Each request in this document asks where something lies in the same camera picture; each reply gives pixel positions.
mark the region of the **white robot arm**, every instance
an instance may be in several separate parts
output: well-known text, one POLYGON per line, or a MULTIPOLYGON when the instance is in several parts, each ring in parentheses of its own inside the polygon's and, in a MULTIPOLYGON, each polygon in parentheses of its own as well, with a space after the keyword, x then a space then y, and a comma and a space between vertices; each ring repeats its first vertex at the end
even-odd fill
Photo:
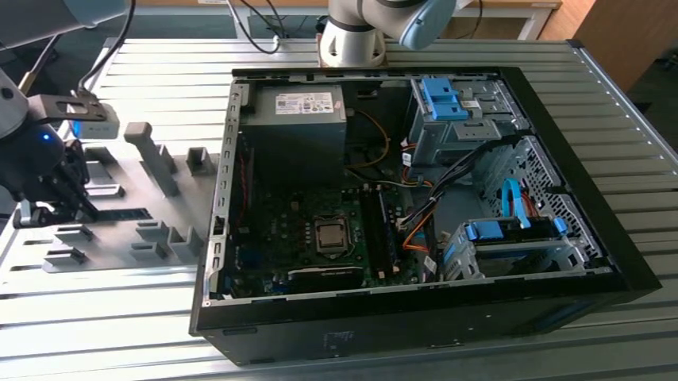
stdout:
POLYGON ((455 11, 455 0, 331 0, 320 42, 330 67, 374 67, 383 63, 383 34, 419 50, 431 45, 455 11))

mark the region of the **power supply label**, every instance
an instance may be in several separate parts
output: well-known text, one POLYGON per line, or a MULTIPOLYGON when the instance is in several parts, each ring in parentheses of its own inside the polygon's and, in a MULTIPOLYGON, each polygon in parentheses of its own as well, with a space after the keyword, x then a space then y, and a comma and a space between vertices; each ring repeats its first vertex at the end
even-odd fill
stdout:
POLYGON ((335 112, 331 93, 279 94, 275 115, 331 114, 335 112))

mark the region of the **cpu socket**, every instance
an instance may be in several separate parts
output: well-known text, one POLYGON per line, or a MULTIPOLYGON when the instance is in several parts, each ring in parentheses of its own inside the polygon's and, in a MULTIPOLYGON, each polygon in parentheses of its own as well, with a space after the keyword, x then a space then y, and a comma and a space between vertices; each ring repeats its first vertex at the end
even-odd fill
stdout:
POLYGON ((316 251, 328 259, 348 253, 348 229, 344 217, 316 217, 316 251))

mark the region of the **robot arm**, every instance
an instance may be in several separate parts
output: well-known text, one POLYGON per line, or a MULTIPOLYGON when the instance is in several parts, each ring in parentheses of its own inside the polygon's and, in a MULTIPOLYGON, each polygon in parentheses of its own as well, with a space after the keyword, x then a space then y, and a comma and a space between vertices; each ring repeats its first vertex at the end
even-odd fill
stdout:
MULTIPOLYGON (((124 11, 125 0, 0 0, 0 50, 93 26, 124 11)), ((95 96, 25 98, 0 70, 0 187, 21 202, 16 228, 97 218, 84 189, 89 174, 80 141, 63 141, 49 125, 64 120, 105 120, 95 96)))
POLYGON ((383 33, 419 50, 439 37, 455 0, 331 0, 320 42, 326 66, 372 67, 386 56, 383 33))

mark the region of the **metal workbench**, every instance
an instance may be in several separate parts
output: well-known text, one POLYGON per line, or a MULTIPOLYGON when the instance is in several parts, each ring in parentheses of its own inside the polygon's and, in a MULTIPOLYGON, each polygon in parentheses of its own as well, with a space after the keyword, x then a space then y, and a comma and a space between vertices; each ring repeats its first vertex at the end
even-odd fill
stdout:
MULTIPOLYGON (((202 140, 216 152, 231 70, 314 67, 315 50, 311 40, 287 42, 275 56, 238 40, 129 40, 95 91, 123 123, 153 124, 155 140, 202 140)), ((665 288, 546 336, 238 368, 187 334, 195 267, 44 274, 7 229, 0 379, 678 379, 678 160, 647 121, 566 43, 455 40, 388 50, 394 66, 522 68, 665 288)))

